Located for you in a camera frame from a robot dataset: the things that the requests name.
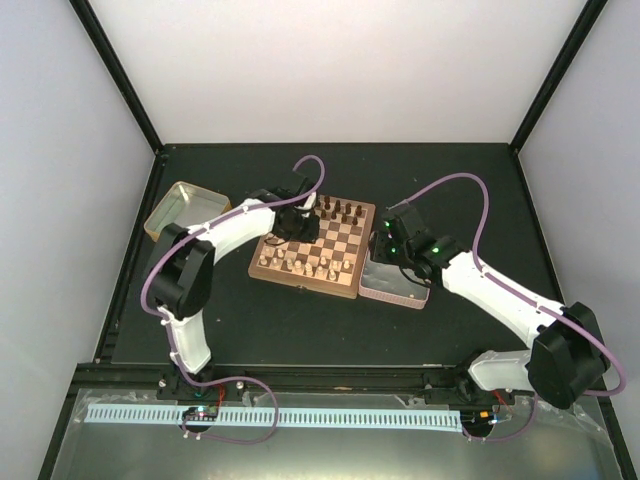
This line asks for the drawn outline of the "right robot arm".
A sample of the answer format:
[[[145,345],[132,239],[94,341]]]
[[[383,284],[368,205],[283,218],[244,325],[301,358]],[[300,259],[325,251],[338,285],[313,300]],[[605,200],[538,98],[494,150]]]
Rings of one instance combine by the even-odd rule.
[[[592,310],[564,306],[524,289],[476,258],[450,236],[436,237],[417,209],[397,205],[382,216],[369,242],[373,261],[408,269],[426,286],[439,286],[471,302],[507,327],[522,351],[487,351],[454,379],[457,396],[479,402],[492,390],[536,393],[567,409],[596,383],[611,362],[586,328]]]

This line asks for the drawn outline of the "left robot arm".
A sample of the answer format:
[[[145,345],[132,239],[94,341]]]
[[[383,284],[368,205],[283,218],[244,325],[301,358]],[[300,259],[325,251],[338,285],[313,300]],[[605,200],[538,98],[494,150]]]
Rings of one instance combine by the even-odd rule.
[[[285,240],[314,240],[319,219],[312,213],[320,181],[293,172],[283,187],[260,189],[239,206],[190,227],[164,227],[148,265],[141,306],[161,318],[170,358],[183,368],[179,386],[193,399],[207,397],[215,376],[204,328],[215,265],[245,243],[269,233]]]

